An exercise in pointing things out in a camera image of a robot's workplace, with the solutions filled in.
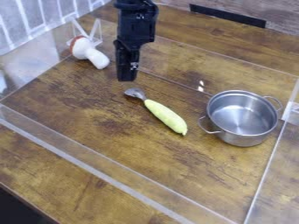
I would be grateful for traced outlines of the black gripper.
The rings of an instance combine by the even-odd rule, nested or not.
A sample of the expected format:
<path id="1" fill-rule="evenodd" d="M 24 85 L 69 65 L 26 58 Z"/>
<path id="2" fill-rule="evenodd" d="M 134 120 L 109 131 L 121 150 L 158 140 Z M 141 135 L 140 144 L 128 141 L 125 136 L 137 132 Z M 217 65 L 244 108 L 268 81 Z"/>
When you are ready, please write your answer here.
<path id="1" fill-rule="evenodd" d="M 117 28 L 116 40 L 116 77 L 118 81 L 133 81 L 138 68 L 141 45 L 154 41 L 154 23 L 158 15 L 152 0 L 116 0 Z"/>

